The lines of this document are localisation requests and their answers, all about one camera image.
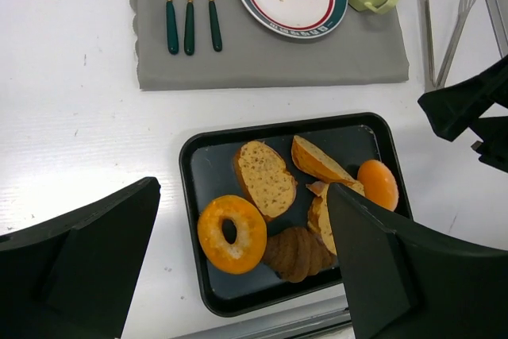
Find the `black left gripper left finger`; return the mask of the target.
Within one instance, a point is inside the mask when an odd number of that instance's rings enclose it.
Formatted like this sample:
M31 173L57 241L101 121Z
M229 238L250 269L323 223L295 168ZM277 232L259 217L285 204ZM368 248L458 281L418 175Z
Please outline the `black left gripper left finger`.
M145 177L1 237L3 338L121 337L160 203Z

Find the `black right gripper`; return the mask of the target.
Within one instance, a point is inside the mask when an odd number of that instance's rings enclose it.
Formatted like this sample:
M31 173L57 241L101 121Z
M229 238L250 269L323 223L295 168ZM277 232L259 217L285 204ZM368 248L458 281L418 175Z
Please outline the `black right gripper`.
M506 57L462 83L423 94L418 104L435 135L452 142L470 129L480 138L471 146L479 161L507 171L507 117L482 116L494 104L507 107Z

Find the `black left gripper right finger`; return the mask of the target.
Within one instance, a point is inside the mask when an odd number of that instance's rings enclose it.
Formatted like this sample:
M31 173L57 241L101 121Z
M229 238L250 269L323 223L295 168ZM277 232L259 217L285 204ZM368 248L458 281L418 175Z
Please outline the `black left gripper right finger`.
M327 204L356 337L506 337L506 251L439 233L339 183Z

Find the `orange round bun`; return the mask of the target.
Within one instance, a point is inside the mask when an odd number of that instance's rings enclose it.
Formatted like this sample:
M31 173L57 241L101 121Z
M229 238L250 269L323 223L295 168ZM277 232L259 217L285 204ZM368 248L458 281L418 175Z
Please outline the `orange round bun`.
M364 185L365 197L377 205L395 211L398 205L398 185L391 170L379 160L361 164L357 179Z

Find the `metal serving tongs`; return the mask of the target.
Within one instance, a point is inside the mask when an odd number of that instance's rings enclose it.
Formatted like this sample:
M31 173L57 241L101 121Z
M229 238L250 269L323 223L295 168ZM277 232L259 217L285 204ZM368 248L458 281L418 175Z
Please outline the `metal serving tongs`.
M440 90L445 87L454 56L468 15L475 5L476 0L460 0L457 10L457 18L452 36L448 43L444 59L438 73L435 69L433 51L433 30L429 0L418 0L419 17L421 23L421 45L423 51L423 68L425 77L425 93Z

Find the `orange glazed donut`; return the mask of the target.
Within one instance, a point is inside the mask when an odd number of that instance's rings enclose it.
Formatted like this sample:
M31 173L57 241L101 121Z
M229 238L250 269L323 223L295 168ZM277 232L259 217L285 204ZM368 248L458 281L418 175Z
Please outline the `orange glazed donut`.
M240 275L261 261L267 246L267 225L246 199L225 195L214 199L201 213L198 239L214 267Z

